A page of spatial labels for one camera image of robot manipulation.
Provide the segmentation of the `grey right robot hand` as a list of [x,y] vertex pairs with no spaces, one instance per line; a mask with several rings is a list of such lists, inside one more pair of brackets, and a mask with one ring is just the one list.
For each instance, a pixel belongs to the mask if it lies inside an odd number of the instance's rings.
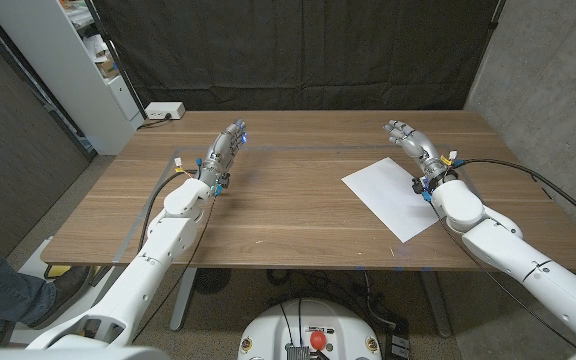
[[422,132],[396,120],[390,120],[383,128],[389,134],[389,140],[415,161],[431,190],[458,179],[457,173],[440,159],[440,153]]

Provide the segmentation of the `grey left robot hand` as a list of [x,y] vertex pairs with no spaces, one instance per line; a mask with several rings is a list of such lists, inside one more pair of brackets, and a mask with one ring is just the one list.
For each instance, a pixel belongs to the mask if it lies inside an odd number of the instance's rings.
[[196,178],[209,187],[227,188],[230,182],[229,171],[246,141],[246,123],[242,118],[238,118],[221,132],[208,148]]

